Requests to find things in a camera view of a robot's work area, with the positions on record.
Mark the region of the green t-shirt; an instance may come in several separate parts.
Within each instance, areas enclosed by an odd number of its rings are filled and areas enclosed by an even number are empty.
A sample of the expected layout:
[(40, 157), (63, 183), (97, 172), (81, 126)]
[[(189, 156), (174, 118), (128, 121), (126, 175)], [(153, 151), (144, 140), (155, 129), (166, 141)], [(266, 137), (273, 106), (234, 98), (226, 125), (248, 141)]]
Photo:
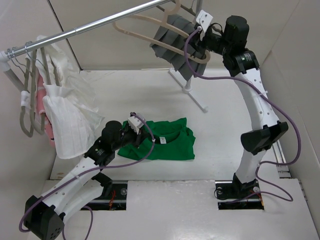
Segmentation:
[(155, 138), (146, 138), (139, 147), (132, 144), (122, 147), (118, 155), (127, 159), (139, 161), (143, 157), (148, 160), (189, 161), (195, 158), (194, 143), (196, 137), (187, 127), (187, 118), (174, 121), (147, 121)]

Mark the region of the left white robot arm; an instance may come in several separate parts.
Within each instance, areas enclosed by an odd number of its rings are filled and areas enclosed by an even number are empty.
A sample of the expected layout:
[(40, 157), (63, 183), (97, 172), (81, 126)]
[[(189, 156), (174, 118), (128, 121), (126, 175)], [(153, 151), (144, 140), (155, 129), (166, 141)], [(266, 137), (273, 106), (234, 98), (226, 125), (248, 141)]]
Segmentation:
[(138, 147), (153, 136), (146, 121), (134, 114), (125, 125), (115, 120), (107, 122), (101, 136), (59, 183), (26, 201), (19, 230), (32, 232), (41, 240), (55, 240), (75, 212), (111, 194), (113, 181), (102, 170), (111, 168), (116, 151), (127, 145)]

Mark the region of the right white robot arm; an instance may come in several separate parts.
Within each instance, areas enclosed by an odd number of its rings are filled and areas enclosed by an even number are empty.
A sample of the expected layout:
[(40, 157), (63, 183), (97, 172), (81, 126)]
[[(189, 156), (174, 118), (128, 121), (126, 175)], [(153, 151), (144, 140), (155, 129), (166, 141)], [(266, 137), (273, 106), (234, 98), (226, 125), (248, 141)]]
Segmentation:
[(210, 27), (202, 48), (222, 56), (223, 65), (231, 77), (235, 77), (247, 110), (252, 130), (243, 133), (240, 141), (243, 154), (232, 182), (217, 183), (219, 200), (242, 199), (257, 187), (256, 169), (266, 152), (289, 129), (281, 122), (266, 102), (267, 94), (261, 80), (260, 65), (256, 55), (246, 48), (250, 27), (244, 17), (232, 15), (227, 18), (221, 34), (215, 34)]

